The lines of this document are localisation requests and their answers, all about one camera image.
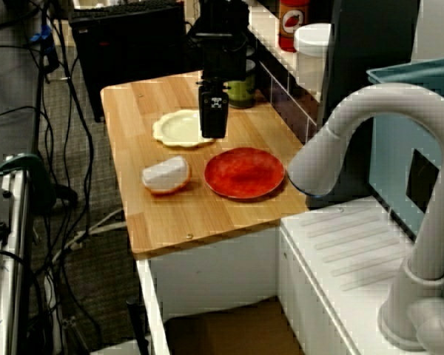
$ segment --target yellow plate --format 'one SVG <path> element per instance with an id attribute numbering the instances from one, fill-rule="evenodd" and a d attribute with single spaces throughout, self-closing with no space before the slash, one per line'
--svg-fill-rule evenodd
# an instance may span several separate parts
<path id="1" fill-rule="evenodd" d="M 168 113 L 153 124 L 153 137 L 167 146 L 197 146 L 214 141 L 204 138 L 199 124 L 199 111 L 182 109 Z"/>

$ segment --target red bottle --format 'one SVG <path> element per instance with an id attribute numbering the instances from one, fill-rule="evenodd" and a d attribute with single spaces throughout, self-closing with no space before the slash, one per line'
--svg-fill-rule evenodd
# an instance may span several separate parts
<path id="1" fill-rule="evenodd" d="M 280 0 L 278 44 L 282 50 L 296 52 L 295 31 L 309 23 L 310 0 Z"/>

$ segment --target wooden countertop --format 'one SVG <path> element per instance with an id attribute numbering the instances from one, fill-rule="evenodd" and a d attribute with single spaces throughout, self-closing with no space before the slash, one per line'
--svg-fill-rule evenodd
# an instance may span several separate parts
<path id="1" fill-rule="evenodd" d="M 302 147 L 266 101 L 251 109 L 229 109 L 227 134 L 196 149 L 164 146 L 152 136 L 162 115 L 198 109 L 199 72 L 111 86 L 101 91 L 121 199 L 135 259 L 146 259 L 235 237 L 279 223 L 307 210 L 305 197 L 289 182 L 250 201 L 215 194 L 204 182 L 206 163 L 222 152 L 250 146 L 271 152 L 285 167 Z M 174 195 L 153 196 L 141 171 L 176 155 L 192 168 L 189 184 Z"/>

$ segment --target faucet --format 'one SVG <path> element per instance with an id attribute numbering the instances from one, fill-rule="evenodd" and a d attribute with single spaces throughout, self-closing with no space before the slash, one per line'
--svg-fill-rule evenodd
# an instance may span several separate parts
<path id="1" fill-rule="evenodd" d="M 410 84 L 360 89 L 339 103 L 326 125 L 295 155 L 288 176 L 306 195 L 328 194 L 355 130 L 383 113 L 407 116 L 426 128 L 439 143 L 443 162 L 416 243 L 378 312 L 378 327 L 398 348 L 444 355 L 444 98 Z"/>

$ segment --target white cabinet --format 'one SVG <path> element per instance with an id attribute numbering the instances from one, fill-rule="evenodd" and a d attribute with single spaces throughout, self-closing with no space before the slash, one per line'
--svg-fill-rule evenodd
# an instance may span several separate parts
<path id="1" fill-rule="evenodd" d="M 276 228 L 137 262 L 152 348 L 169 355 L 164 322 L 276 295 Z"/>
<path id="2" fill-rule="evenodd" d="M 137 264 L 155 355 L 170 354 L 167 320 L 273 296 L 306 355 L 347 354 L 302 260 L 278 228 Z"/>
<path id="3" fill-rule="evenodd" d="M 347 354 L 346 345 L 315 291 L 306 264 L 282 231 L 279 245 L 278 298 L 304 352 L 306 355 Z"/>

